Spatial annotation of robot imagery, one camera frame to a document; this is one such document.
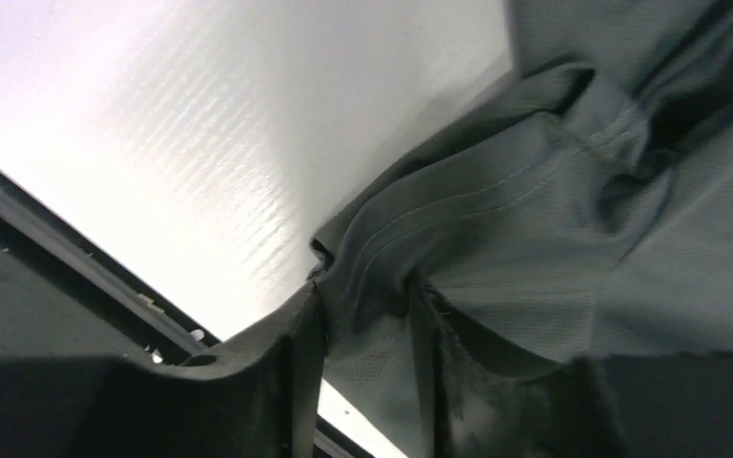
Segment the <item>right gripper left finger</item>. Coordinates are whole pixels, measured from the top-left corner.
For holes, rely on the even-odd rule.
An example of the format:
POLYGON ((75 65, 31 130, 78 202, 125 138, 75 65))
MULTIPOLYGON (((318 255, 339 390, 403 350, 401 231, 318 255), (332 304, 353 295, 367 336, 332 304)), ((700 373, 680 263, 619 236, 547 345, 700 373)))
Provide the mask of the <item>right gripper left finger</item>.
POLYGON ((0 457, 308 457, 325 348, 307 283, 181 365, 0 358, 0 457))

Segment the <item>dark grey t-shirt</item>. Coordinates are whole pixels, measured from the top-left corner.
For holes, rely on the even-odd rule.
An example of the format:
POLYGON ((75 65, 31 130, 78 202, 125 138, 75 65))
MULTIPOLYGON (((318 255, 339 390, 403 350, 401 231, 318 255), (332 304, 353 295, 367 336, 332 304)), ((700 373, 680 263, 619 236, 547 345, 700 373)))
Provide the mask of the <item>dark grey t-shirt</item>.
POLYGON ((535 374, 733 350, 733 1, 515 1, 520 78, 313 237, 325 378, 424 450, 409 308, 451 305, 535 374))

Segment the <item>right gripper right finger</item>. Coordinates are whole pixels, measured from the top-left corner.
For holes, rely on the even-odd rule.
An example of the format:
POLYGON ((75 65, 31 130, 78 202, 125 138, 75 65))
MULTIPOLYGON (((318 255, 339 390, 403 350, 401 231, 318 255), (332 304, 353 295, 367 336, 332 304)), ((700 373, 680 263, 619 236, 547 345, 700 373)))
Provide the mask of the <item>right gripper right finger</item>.
POLYGON ((510 343, 426 291, 430 457, 733 457, 733 353, 581 356, 510 343))

